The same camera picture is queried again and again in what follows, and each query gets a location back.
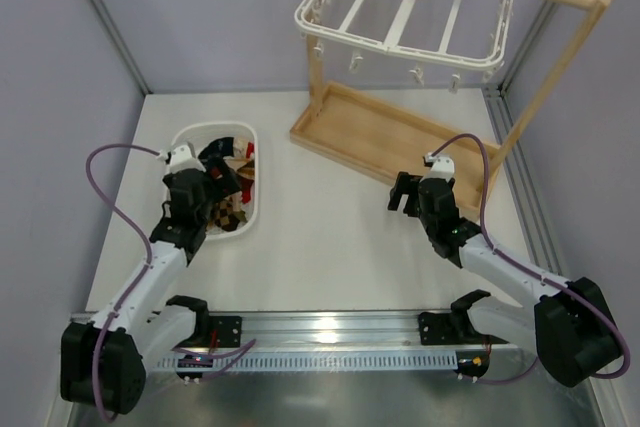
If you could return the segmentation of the navy sock beige red toe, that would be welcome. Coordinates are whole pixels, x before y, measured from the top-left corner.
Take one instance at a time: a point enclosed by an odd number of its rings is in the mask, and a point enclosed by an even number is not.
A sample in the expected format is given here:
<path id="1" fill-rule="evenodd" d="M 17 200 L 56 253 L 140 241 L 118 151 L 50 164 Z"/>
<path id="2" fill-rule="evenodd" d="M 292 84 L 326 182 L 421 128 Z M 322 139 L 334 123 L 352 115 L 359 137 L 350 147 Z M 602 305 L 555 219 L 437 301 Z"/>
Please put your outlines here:
<path id="1" fill-rule="evenodd" d="M 241 136 L 219 137 L 206 145 L 198 154 L 201 162 L 213 158 L 255 158 L 255 143 Z"/>

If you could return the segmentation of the brown argyle sock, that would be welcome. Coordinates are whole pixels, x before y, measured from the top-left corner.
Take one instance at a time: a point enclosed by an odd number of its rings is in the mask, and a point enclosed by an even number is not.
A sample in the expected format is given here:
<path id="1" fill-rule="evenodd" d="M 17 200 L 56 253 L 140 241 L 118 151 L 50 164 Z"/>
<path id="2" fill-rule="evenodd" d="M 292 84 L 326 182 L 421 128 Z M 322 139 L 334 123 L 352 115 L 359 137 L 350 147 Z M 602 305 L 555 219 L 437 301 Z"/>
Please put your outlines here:
<path id="1" fill-rule="evenodd" d="M 224 199 L 213 207 L 207 231 L 231 233 L 237 231 L 246 223 L 245 211 L 240 207 L 235 208 L 232 201 Z"/>

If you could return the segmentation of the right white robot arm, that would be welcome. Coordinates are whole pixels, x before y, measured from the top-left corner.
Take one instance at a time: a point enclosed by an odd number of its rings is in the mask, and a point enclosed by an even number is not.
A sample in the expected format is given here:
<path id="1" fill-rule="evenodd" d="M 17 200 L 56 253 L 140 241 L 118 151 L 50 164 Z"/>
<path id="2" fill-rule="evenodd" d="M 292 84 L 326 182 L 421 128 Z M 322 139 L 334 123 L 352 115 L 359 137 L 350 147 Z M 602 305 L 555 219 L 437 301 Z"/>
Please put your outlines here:
<path id="1" fill-rule="evenodd" d="M 628 361 L 598 285 L 586 277 L 556 276 L 490 244 L 481 225 L 460 214 L 451 180 L 401 172 L 388 208 L 419 219 L 437 255 L 513 299 L 507 304 L 476 290 L 456 300 L 451 323 L 462 336 L 487 335 L 515 344 L 566 387 L 597 376 L 616 360 Z"/>

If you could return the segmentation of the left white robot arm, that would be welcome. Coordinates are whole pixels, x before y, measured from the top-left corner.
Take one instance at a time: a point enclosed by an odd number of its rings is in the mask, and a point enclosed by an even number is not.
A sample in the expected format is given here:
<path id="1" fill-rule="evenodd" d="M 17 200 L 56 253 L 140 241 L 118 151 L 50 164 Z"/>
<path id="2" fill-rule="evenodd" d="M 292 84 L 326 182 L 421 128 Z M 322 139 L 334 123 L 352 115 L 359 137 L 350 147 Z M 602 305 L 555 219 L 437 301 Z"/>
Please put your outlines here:
<path id="1" fill-rule="evenodd" d="M 169 197 L 139 265 L 103 309 L 86 323 L 71 322 L 61 337 L 61 398 L 92 405 L 109 419 L 136 406 L 161 357 L 211 332 L 206 301 L 175 295 L 157 305 L 202 247 L 214 208 L 241 184 L 221 158 L 209 167 L 186 161 L 163 182 Z"/>

